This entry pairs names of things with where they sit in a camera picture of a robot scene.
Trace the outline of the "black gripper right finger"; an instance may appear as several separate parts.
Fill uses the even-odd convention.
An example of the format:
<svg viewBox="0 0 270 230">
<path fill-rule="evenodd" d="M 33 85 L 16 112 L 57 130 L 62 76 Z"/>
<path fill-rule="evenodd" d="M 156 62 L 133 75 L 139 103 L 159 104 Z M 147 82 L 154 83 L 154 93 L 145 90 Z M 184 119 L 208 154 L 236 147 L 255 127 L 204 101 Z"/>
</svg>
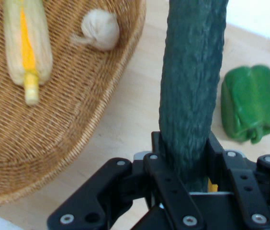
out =
<svg viewBox="0 0 270 230">
<path fill-rule="evenodd" d="M 270 230 L 270 154 L 250 161 L 225 150 L 213 132 L 206 142 L 207 175 L 221 192 L 231 192 L 245 230 Z"/>
</svg>

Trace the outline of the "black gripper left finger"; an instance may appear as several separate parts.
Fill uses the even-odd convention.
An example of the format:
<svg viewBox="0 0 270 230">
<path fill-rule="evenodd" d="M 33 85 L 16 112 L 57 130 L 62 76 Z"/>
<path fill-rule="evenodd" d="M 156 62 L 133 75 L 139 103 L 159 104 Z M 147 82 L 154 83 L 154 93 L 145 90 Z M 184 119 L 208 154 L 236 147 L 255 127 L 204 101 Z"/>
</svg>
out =
<svg viewBox="0 0 270 230">
<path fill-rule="evenodd" d="M 133 161 L 108 160 L 47 219 L 50 230 L 109 230 L 133 201 L 144 198 L 148 212 L 136 230 L 204 230 L 194 200 L 162 155 L 161 134 L 153 132 L 152 151 Z"/>
</svg>

